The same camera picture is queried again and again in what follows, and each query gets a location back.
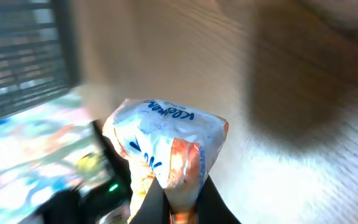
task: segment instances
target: white plastic bag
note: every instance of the white plastic bag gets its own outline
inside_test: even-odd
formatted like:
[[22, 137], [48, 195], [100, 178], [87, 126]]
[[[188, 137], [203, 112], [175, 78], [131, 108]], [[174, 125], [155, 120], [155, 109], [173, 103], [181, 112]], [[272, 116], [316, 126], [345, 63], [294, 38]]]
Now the white plastic bag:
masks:
[[132, 188], [137, 177], [150, 176], [142, 170], [149, 166], [175, 213], [194, 207], [228, 127], [225, 119], [188, 106], [126, 99], [106, 121], [103, 134], [129, 160]]

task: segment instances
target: wooden floor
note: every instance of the wooden floor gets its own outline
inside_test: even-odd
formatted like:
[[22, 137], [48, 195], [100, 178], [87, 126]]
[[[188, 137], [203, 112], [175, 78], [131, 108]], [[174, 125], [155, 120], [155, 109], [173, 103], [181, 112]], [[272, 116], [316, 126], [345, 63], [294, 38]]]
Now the wooden floor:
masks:
[[358, 45], [291, 0], [76, 1], [88, 108], [222, 116], [211, 177], [242, 223], [358, 223]]

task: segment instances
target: black object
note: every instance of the black object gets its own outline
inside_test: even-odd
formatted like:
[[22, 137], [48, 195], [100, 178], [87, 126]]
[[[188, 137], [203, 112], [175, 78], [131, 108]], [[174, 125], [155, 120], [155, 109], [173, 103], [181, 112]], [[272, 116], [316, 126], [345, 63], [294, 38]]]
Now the black object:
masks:
[[[117, 188], [110, 191], [112, 185], [116, 184]], [[81, 201], [84, 224], [95, 224], [95, 221], [107, 215], [115, 208], [129, 202], [131, 198], [127, 197], [127, 191], [119, 177], [115, 176], [110, 181], [92, 189]]]
[[80, 208], [80, 198], [77, 190], [61, 191], [39, 207], [35, 214], [41, 215], [45, 224], [82, 224], [84, 215]]
[[154, 179], [142, 206], [131, 224], [169, 224], [170, 207], [157, 179]]
[[210, 176], [206, 179], [197, 198], [197, 216], [199, 224], [240, 223], [223, 202]]
[[103, 149], [103, 154], [106, 159], [109, 161], [108, 169], [112, 169], [115, 175], [118, 175], [124, 186], [126, 187], [126, 192], [128, 197], [132, 197], [131, 189], [131, 171], [129, 170], [129, 163], [126, 159], [122, 158], [114, 149], [114, 146], [111, 144], [110, 139], [104, 137], [101, 128], [99, 127], [100, 121], [92, 121], [92, 127], [96, 139], [99, 142], [99, 145]]

